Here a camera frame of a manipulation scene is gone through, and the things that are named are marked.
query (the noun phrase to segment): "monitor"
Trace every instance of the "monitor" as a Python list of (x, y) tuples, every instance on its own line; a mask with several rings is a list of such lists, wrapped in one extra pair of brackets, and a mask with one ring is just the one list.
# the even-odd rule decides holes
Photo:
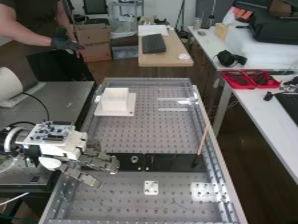
[(106, 0), (84, 0), (85, 14), (108, 14)]

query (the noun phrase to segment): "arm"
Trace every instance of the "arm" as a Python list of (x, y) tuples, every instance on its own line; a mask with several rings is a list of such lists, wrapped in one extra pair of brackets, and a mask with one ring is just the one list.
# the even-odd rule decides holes
[(13, 8), (0, 4), (0, 36), (5, 36), (17, 42), (36, 46), (50, 46), (52, 39), (33, 33), (16, 21)]
[(77, 41), (76, 37), (74, 37), (74, 34), (73, 34), (72, 25), (69, 23), (68, 16), (66, 16), (66, 13), (65, 13), (65, 10), (64, 10), (62, 1), (58, 1), (58, 3), (57, 3), (56, 21), (57, 21), (60, 26), (64, 26), (66, 28), (68, 36), (69, 36), (70, 40)]

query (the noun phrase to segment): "red tray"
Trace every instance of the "red tray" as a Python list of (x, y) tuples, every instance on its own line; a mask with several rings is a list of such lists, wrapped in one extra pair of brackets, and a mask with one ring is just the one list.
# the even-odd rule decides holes
[(255, 83), (242, 71), (223, 71), (221, 75), (234, 89), (254, 89)]
[(271, 77), (271, 75), (261, 70), (246, 70), (247, 77), (251, 79), (254, 85), (259, 89), (279, 88), (280, 83)]

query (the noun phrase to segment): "bottle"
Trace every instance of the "bottle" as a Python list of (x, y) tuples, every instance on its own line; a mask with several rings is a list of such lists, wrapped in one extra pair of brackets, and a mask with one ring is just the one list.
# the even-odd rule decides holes
[(194, 24), (193, 24), (193, 29), (194, 30), (199, 30), (201, 25), (202, 25), (202, 19), (201, 18), (195, 18), (194, 19)]

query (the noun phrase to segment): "optical breadboard table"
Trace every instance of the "optical breadboard table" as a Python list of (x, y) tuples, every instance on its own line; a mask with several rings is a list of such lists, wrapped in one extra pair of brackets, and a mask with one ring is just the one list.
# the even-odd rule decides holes
[[(126, 87), (137, 94), (135, 114), (94, 117), (94, 103), (82, 130), (101, 141), (101, 150), (118, 157), (119, 172), (85, 170), (102, 181), (101, 189), (61, 176), (40, 224), (247, 223), (211, 130), (199, 171), (153, 170), (159, 156), (194, 158), (210, 125), (189, 79), (106, 79), (96, 95), (108, 87)], [(133, 156), (145, 157), (143, 164), (130, 162)], [(133, 171), (122, 171), (127, 166)], [(157, 195), (145, 194), (146, 181), (158, 182)]]

